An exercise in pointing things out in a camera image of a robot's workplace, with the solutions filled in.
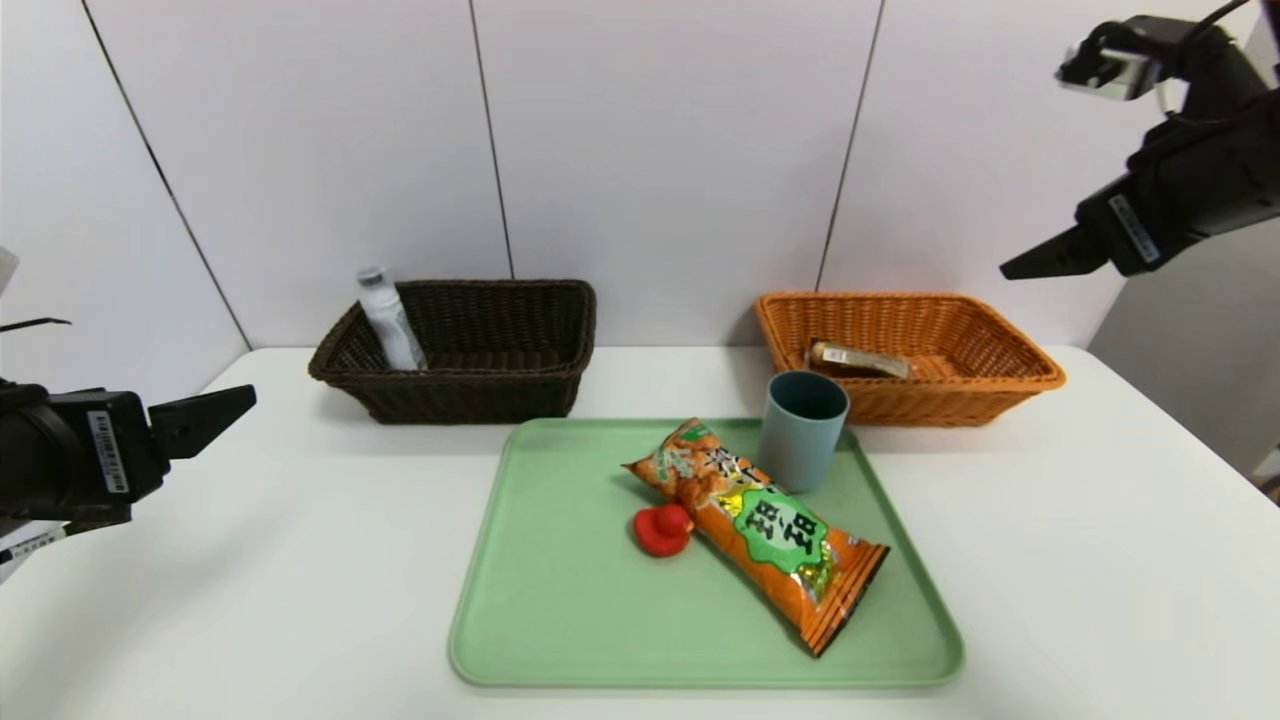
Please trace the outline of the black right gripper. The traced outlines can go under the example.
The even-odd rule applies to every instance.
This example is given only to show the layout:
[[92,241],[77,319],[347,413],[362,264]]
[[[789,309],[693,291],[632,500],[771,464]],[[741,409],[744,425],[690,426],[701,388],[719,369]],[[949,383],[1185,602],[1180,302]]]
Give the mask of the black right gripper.
[[1170,120],[1126,173],[1082,201],[1076,224],[1002,263],[1007,281],[1155,272],[1204,240],[1277,218],[1277,95],[1210,126]]

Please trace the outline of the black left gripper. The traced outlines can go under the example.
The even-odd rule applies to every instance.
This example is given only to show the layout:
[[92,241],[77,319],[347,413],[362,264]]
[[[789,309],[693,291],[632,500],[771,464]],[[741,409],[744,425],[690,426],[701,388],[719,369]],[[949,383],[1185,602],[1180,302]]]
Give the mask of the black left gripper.
[[168,460],[197,457],[256,402],[234,386],[151,406],[148,427],[132,392],[4,384],[3,521],[127,523]]

